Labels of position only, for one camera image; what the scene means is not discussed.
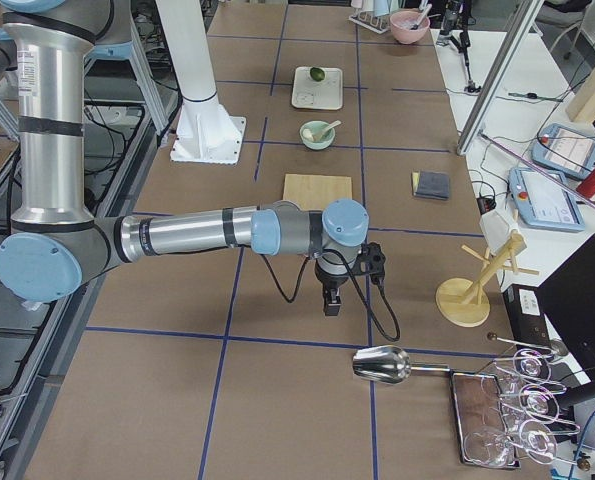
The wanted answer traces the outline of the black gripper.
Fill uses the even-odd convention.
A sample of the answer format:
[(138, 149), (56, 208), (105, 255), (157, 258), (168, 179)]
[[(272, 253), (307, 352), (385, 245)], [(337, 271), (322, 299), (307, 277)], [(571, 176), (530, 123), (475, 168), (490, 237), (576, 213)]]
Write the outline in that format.
[(323, 312), (325, 316), (337, 316), (341, 310), (341, 296), (339, 288), (349, 280), (348, 269), (344, 266), (346, 262), (352, 268), (356, 262), (357, 255), (324, 252), (316, 260), (315, 274), (322, 284)]

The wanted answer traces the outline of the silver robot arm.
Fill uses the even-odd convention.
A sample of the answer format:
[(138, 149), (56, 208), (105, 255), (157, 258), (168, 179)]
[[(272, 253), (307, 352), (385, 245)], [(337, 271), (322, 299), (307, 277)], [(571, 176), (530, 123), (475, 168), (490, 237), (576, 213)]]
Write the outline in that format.
[(49, 303), (142, 257), (247, 246), (316, 262), (324, 311), (363, 273), (368, 214), (351, 199), (303, 211), (280, 201), (168, 217), (97, 218), (84, 202), (84, 61), (96, 46), (135, 44), (126, 1), (6, 1), (17, 47), (22, 200), (0, 244), (0, 281)]

